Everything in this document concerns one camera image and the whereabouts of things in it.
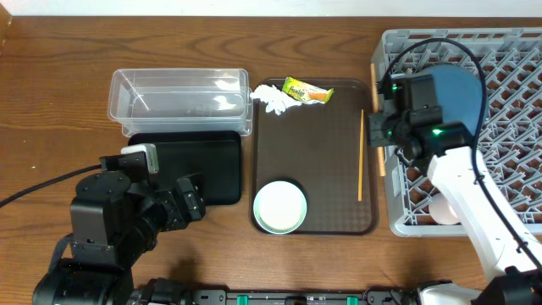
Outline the wooden chopstick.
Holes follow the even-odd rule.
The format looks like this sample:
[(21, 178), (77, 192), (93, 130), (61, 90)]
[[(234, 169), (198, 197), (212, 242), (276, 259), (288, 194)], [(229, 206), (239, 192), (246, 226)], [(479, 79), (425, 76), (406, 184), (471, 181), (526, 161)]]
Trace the wooden chopstick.
[(363, 199), (363, 162), (364, 162), (364, 137), (365, 137), (365, 124), (364, 124), (364, 109), (361, 110), (360, 118), (360, 134), (359, 134), (359, 159), (358, 159), (358, 189), (357, 200), (359, 202)]
[[(377, 78), (376, 78), (376, 69), (374, 64), (370, 64), (370, 77), (371, 77), (371, 92), (372, 92), (372, 110), (376, 114), (379, 111), (379, 98), (377, 90)], [(376, 147), (376, 161), (377, 161), (377, 170), (380, 177), (386, 176), (385, 171), (385, 155), (383, 147)]]

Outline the dark blue plate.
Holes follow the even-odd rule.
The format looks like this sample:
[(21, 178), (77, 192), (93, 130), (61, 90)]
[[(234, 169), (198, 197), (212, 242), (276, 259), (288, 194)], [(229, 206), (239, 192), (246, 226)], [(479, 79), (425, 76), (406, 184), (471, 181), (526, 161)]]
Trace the dark blue plate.
[(423, 69), (434, 77), (436, 96), (444, 123), (459, 121), (474, 136), (482, 105), (479, 79), (471, 72), (451, 64)]

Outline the pink white cup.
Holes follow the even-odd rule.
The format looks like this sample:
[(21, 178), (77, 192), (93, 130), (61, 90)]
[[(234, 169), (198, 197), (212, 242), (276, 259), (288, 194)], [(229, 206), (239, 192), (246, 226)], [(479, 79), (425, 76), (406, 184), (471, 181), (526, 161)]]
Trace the pink white cup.
[(452, 206), (441, 193), (431, 197), (429, 214), (439, 225), (456, 225), (460, 222)]

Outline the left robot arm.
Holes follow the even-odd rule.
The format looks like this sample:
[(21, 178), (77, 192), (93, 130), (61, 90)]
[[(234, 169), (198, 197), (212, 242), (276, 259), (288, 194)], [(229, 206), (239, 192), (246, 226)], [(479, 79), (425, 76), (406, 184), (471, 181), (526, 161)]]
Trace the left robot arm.
[(35, 304), (126, 304), (132, 266), (158, 234), (202, 219), (206, 206), (189, 178), (161, 189), (148, 174), (104, 171), (87, 176), (70, 204), (72, 233), (57, 246), (36, 286)]

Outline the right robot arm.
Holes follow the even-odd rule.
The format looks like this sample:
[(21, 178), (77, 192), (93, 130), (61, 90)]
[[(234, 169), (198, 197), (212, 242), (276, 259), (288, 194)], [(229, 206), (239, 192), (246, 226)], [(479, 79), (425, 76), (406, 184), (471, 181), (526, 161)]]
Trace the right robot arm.
[(517, 304), (541, 302), (541, 244), (517, 217), (491, 179), (481, 153), (459, 121), (423, 119), (410, 114), (370, 114), (368, 143), (395, 145), (425, 170), (448, 201), (473, 244), (488, 285), (482, 291), (453, 283), (419, 289), (422, 304)]

